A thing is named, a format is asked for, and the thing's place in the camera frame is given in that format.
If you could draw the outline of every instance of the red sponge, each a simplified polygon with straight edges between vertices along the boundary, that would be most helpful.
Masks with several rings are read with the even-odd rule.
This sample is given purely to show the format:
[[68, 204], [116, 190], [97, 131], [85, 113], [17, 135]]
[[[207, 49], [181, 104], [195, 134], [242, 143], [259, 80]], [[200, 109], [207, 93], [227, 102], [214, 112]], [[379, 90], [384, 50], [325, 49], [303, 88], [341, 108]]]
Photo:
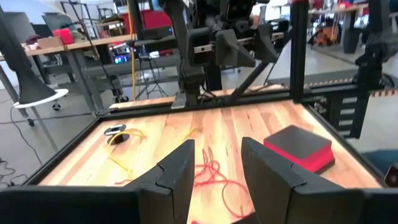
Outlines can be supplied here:
[[335, 163], [331, 141], [291, 125], [264, 139], [264, 145], [317, 174]]

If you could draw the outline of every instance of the cable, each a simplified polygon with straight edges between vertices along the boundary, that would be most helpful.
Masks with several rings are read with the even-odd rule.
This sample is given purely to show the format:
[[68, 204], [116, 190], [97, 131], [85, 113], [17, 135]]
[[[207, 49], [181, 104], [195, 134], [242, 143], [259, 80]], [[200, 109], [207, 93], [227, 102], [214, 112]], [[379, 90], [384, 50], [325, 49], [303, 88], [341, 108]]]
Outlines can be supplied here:
[[[80, 21], [79, 15], [78, 15], [78, 13], [77, 13], [75, 7], [73, 6], [72, 1], [69, 0], [69, 3], [70, 3], [71, 6], [72, 6], [72, 9], [73, 9], [73, 12], [74, 12], [75, 15], [76, 15], [76, 18], [78, 19], [78, 21]], [[83, 31], [84, 31], [84, 33], [85, 33], [85, 35], [86, 35], [86, 38], [87, 38], [88, 42], [90, 43], [90, 47], [91, 47], [91, 49], [92, 49], [92, 51], [93, 51], [94, 56], [96, 56], [96, 57], [99, 59], [99, 62], [101, 62], [101, 68], [102, 68], [102, 70], [104, 71], [105, 76], [106, 76], [106, 79], [109, 81], [109, 84], [111, 84], [111, 87], [112, 87], [112, 90], [113, 90], [114, 94], [116, 94], [117, 96], [121, 96], [120, 92], [117, 91], [115, 85], [113, 84], [113, 82], [112, 82], [112, 80], [111, 80], [110, 75], [108, 74], [108, 72], [106, 71], [106, 69], [105, 69], [105, 67], [104, 67], [104, 63], [103, 63], [103, 61], [102, 61], [102, 56], [101, 56], [101, 54], [97, 54], [97, 51], [96, 51], [96, 49], [95, 49], [95, 47], [94, 47], [94, 45], [93, 45], [93, 42], [91, 41], [91, 37], [90, 37], [90, 35], [88, 35], [88, 29], [86, 28], [85, 23], [82, 21], [82, 23], [81, 23], [80, 25], [81, 25], [81, 27], [83, 28]]]
[[[156, 86], [159, 88], [159, 91], [160, 91], [160, 94], [162, 95], [162, 97], [163, 97], [163, 94], [162, 94], [162, 93], [164, 93], [164, 95], [168, 96], [168, 94], [166, 94], [166, 92], [163, 90], [163, 88], [160, 87], [159, 82], [158, 82], [157, 79], [156, 79], [155, 71], [154, 71], [154, 69], [153, 69], [153, 67], [152, 67], [152, 63], [150, 62], [151, 60], [153, 60], [154, 63], [155, 63], [155, 60], [154, 60], [151, 56], [149, 56], [149, 67], [150, 67], [150, 70], [151, 70], [151, 72], [152, 72], [152, 77], [154, 78], [154, 82], [155, 82]], [[155, 63], [155, 65], [156, 65], [156, 67], [157, 67], [157, 76], [158, 76], [158, 79], [160, 79], [160, 78], [159, 78], [159, 77], [160, 77], [159, 67], [157, 66], [156, 63]]]
[[7, 161], [2, 160], [2, 159], [0, 158], [0, 164], [4, 164], [4, 169], [5, 169], [5, 170], [11, 171], [9, 174], [2, 174], [0, 180], [2, 180], [4, 177], [7, 177], [7, 176], [12, 175], [12, 174], [15, 174], [15, 172], [16, 172], [15, 169], [10, 168], [10, 167], [7, 167], [7, 165], [8, 165], [8, 162], [7, 162]]
[[112, 146], [113, 141], [116, 139], [116, 137], [118, 137], [118, 136], [120, 136], [122, 134], [131, 134], [131, 135], [139, 136], [141, 138], [146, 138], [145, 134], [140, 129], [133, 128], [133, 129], [127, 129], [125, 131], [121, 131], [120, 133], [115, 134], [111, 138], [111, 140], [109, 140], [109, 143], [108, 143], [108, 146], [107, 146], [107, 149], [106, 149], [106, 152], [108, 153], [108, 158], [111, 159], [114, 163], [116, 163], [120, 168], [124, 169], [127, 172], [127, 174], [128, 174], [127, 179], [125, 179], [125, 180], [123, 180], [121, 182], [115, 182], [114, 183], [115, 185], [123, 184], [123, 183], [125, 183], [127, 181], [131, 181], [132, 170], [130, 168], [128, 168], [128, 166], [124, 165], [121, 161], [119, 161], [119, 159], [114, 157], [112, 155], [112, 151], [110, 151], [110, 148]]
[[[8, 174], [0, 175], [0, 181], [2, 181], [3, 178], [5, 178], [5, 177], [7, 177], [7, 176], [9, 176], [9, 175], [15, 174], [15, 172], [16, 172], [15, 169], [10, 168], [10, 167], [7, 167], [8, 161], [2, 160], [2, 159], [0, 158], [0, 164], [4, 164], [4, 169], [5, 169], [5, 170], [10, 170], [10, 171], [11, 171], [11, 172], [8, 173]], [[7, 187], [15, 186], [16, 184], [13, 182], [13, 180], [16, 179], [16, 178], [18, 178], [18, 177], [22, 177], [22, 176], [24, 176], [25, 179], [27, 179], [27, 175], [26, 175], [26, 174], [21, 174], [21, 175], [18, 175], [18, 176], [15, 176], [15, 177], [11, 178], [9, 184], [8, 184], [7, 182], [0, 182], [0, 184], [6, 185], [6, 188], [7, 188]]]
[[34, 152], [34, 154], [35, 154], [37, 160], [38, 160], [39, 163], [40, 163], [40, 165], [43, 165], [43, 162], [40, 160], [40, 157], [39, 157], [39, 155], [38, 155], [36, 149], [35, 149], [34, 147], [32, 147], [32, 146], [29, 144], [29, 142], [27, 142], [27, 140], [25, 139], [25, 137], [24, 137], [24, 135], [23, 135], [21, 129], [20, 129], [20, 128], [18, 127], [18, 125], [14, 122], [14, 120], [13, 120], [13, 118], [12, 118], [12, 109], [13, 109], [13, 108], [14, 108], [14, 107], [12, 107], [12, 108], [10, 109], [10, 118], [11, 118], [11, 122], [12, 122], [12, 123], [15, 125], [15, 127], [18, 129], [19, 134], [21, 135], [21, 138], [22, 138], [22, 139], [25, 141], [25, 143], [33, 150], [33, 152]]
[[[184, 140], [186, 140], [194, 131], [195, 131], [195, 129], [192, 129], [185, 136]], [[218, 161], [214, 160], [212, 154], [210, 154], [210, 161], [209, 161], [209, 158], [208, 158], [205, 150], [202, 150], [202, 155], [203, 155], [203, 164], [195, 165], [195, 168], [196, 169], [201, 168], [201, 171], [195, 173], [195, 175], [193, 176], [193, 188], [204, 187], [206, 185], [224, 184], [224, 187], [221, 191], [221, 197], [223, 199], [224, 206], [230, 212], [230, 214], [234, 215], [237, 218], [245, 218], [246, 216], [250, 215], [254, 211], [254, 209], [252, 209], [252, 211], [250, 211], [248, 214], [243, 214], [243, 212], [241, 211], [240, 215], [237, 214], [236, 212], [232, 211], [232, 209], [226, 203], [225, 196], [224, 196], [225, 189], [228, 186], [228, 184], [237, 185], [240, 189], [243, 189], [245, 191], [245, 193], [247, 193], [248, 195], [249, 195], [249, 190], [243, 184], [241, 184], [235, 180], [229, 180], [228, 178], [226, 178], [226, 176], [220, 172], [220, 169], [221, 169], [220, 163]], [[210, 172], [209, 179], [204, 180], [204, 181], [198, 181], [197, 178], [202, 176], [203, 174], [205, 174], [207, 170]]]
[[[129, 15], [129, 27], [130, 27], [130, 39], [132, 40], [132, 20], [130, 14], [130, 6], [129, 1], [127, 1], [127, 8], [128, 8], [128, 15]], [[130, 54], [131, 54], [131, 75], [132, 75], [132, 100], [136, 100], [136, 68], [135, 68], [135, 58], [134, 58], [134, 49], [130, 47]]]
[[[142, 60], [141, 60], [140, 57], [138, 58], [138, 61], [139, 61], [139, 66], [140, 66], [140, 68], [142, 68]], [[140, 78], [144, 80], [144, 83], [145, 83], [145, 91], [146, 91], [146, 93], [147, 93], [147, 99], [149, 100], [148, 83], [147, 83], [147, 80], [145, 79], [145, 73], [144, 73], [144, 71], [143, 71], [142, 69], [140, 70], [139, 73], [140, 73]]]

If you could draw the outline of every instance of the desk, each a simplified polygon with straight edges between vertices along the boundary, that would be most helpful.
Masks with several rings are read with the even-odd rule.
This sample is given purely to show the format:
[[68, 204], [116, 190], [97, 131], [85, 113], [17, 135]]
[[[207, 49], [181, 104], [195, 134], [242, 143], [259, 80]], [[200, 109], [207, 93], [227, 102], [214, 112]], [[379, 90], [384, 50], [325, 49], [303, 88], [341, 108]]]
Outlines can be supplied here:
[[356, 14], [359, 10], [363, 10], [364, 8], [367, 8], [369, 4], [354, 4], [349, 8], [336, 8], [332, 10], [309, 10], [308, 14], [309, 15], [320, 15], [320, 14], [333, 14], [333, 13], [344, 13], [344, 19], [343, 19], [343, 27], [341, 28], [341, 40], [340, 40], [340, 46], [343, 46], [343, 39], [345, 35], [345, 31], [349, 28], [354, 27], [355, 23], [355, 18]]
[[[113, 105], [137, 106], [155, 103], [155, 100]], [[108, 159], [104, 130], [115, 124], [138, 128], [147, 137], [129, 140], [115, 147], [113, 155], [128, 164], [134, 178], [148, 171], [158, 161], [179, 146], [184, 137], [194, 130], [195, 163], [202, 164], [202, 149], [213, 154], [221, 165], [221, 173], [244, 185], [241, 161], [241, 139], [249, 136], [259, 142], [271, 134], [294, 124], [332, 140], [335, 165], [322, 176], [347, 188], [380, 187], [372, 175], [319, 123], [302, 105], [290, 100], [272, 103], [188, 111], [123, 120], [103, 121], [64, 157], [39, 185], [105, 185], [114, 186], [124, 180], [126, 172]], [[221, 198], [222, 185], [195, 187], [192, 192], [188, 222], [231, 223], [237, 220], [227, 211]], [[227, 187], [225, 200], [235, 212], [252, 211], [250, 196], [235, 186]]]
[[[126, 40], [130, 40], [130, 35], [120, 35], [120, 36], [116, 36], [116, 37], [108, 37], [108, 38], [101, 38], [101, 39], [96, 39], [96, 40], [92, 40], [91, 42], [93, 43], [94, 46], [98, 46], [98, 45], [104, 45], [104, 44], [112, 44], [115, 42], [124, 42]], [[79, 42], [79, 43], [75, 43], [75, 44], [68, 44], [67, 45], [67, 49], [68, 50], [73, 50], [73, 49], [80, 49], [83, 47], [90, 47], [90, 42], [89, 41], [84, 41], [84, 42]]]
[[369, 6], [368, 3], [366, 4], [354, 4], [348, 8], [335, 8], [335, 9], [322, 9], [322, 10], [309, 10], [309, 14], [328, 14], [328, 13], [341, 13], [341, 12], [351, 12], [351, 11], [358, 11]]

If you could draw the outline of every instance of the red cable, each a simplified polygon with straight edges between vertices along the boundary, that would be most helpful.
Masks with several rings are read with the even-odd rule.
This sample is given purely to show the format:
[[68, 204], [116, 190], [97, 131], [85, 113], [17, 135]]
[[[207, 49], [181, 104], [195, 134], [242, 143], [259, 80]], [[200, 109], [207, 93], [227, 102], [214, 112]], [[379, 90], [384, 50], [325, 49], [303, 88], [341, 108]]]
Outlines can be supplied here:
[[224, 184], [224, 187], [221, 191], [221, 196], [223, 198], [223, 203], [226, 207], [226, 209], [234, 216], [236, 216], [237, 218], [245, 218], [246, 216], [250, 215], [250, 213], [252, 213], [253, 211], [251, 211], [250, 213], [248, 213], [247, 215], [241, 214], [238, 215], [237, 213], [233, 212], [232, 209], [228, 206], [228, 204], [226, 203], [225, 197], [224, 197], [224, 192], [225, 192], [225, 188], [228, 184], [235, 184], [238, 187], [240, 187], [241, 189], [243, 189], [247, 194], [249, 193], [249, 191], [247, 190], [247, 188], [235, 181], [235, 180], [229, 180], [225, 177], [225, 175], [223, 175], [222, 173], [220, 173], [220, 163], [218, 161], [214, 161], [213, 157], [210, 157], [210, 162], [208, 162], [208, 157], [207, 157], [207, 153], [205, 150], [202, 151], [203, 154], [203, 162], [204, 164], [202, 165], [196, 165], [195, 168], [202, 168], [202, 170], [195, 174], [194, 176], [194, 180], [203, 175], [204, 173], [206, 173], [206, 170], [208, 169], [210, 172], [210, 178], [208, 180], [202, 181], [202, 182], [193, 182], [193, 187], [201, 187], [204, 185], [210, 185], [210, 184]]

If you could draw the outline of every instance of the floor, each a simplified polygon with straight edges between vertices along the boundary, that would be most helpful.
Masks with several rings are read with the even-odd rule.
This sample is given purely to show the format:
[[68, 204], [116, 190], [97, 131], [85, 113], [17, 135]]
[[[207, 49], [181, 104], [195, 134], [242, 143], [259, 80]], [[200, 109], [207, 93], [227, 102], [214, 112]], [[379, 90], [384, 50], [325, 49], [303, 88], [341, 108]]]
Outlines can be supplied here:
[[[356, 66], [353, 64], [356, 56], [344, 55], [339, 51], [327, 52], [325, 49], [313, 50], [307, 47], [305, 74], [312, 75], [316, 73], [334, 72], [343, 70], [352, 70]], [[253, 85], [262, 85], [266, 75], [271, 66], [268, 66]], [[392, 58], [384, 67], [384, 71], [390, 75], [396, 75], [393, 71], [397, 71], [398, 58]], [[249, 74], [252, 68], [242, 68], [238, 73], [235, 70], [227, 70], [223, 72], [222, 81], [223, 88], [234, 88], [238, 86]], [[166, 68], [162, 71], [162, 75], [174, 74], [175, 68]], [[275, 68], [271, 73], [270, 79], [285, 78], [290, 73], [290, 46], [287, 45]], [[56, 82], [66, 82], [67, 77], [52, 77]], [[168, 95], [174, 95], [178, 89], [177, 83], [163, 83], [161, 87]], [[125, 88], [124, 93], [131, 99], [131, 88]], [[112, 104], [112, 95], [110, 91], [106, 91], [101, 95], [104, 106], [108, 107]], [[153, 92], [149, 98], [160, 97], [159, 92]], [[62, 109], [54, 111], [51, 109], [51, 104], [38, 106], [37, 109], [41, 117], [45, 118], [44, 123], [47, 125], [59, 148], [63, 147], [72, 138], [74, 138], [80, 131], [82, 131], [88, 124], [90, 124], [94, 117], [85, 104], [81, 95], [69, 94], [60, 99]], [[40, 167], [39, 161], [36, 159], [33, 150], [21, 139], [17, 128], [11, 123], [10, 109], [13, 102], [9, 100], [9, 96], [5, 90], [0, 90], [0, 131], [2, 133], [0, 140], [2, 141], [0, 147], [0, 158], [8, 161], [7, 167], [16, 170], [15, 173], [9, 175], [0, 182], [8, 182], [11, 177], [20, 174], [31, 175]], [[28, 110], [31, 118], [34, 115]], [[396, 131], [398, 130], [398, 97], [388, 96], [384, 98], [371, 98], [369, 101], [368, 110], [365, 117], [363, 132], [360, 139], [349, 140], [350, 143], [359, 151], [372, 151], [380, 148], [397, 147], [395, 142]], [[36, 148], [38, 155], [42, 162], [49, 160], [55, 151], [51, 148], [48, 140], [45, 138], [40, 126], [36, 122], [36, 126], [30, 127], [27, 125], [25, 119], [21, 114], [12, 110], [12, 118], [16, 125], [20, 127], [26, 140]], [[9, 170], [4, 168], [4, 163], [0, 163], [0, 175], [6, 175]]]

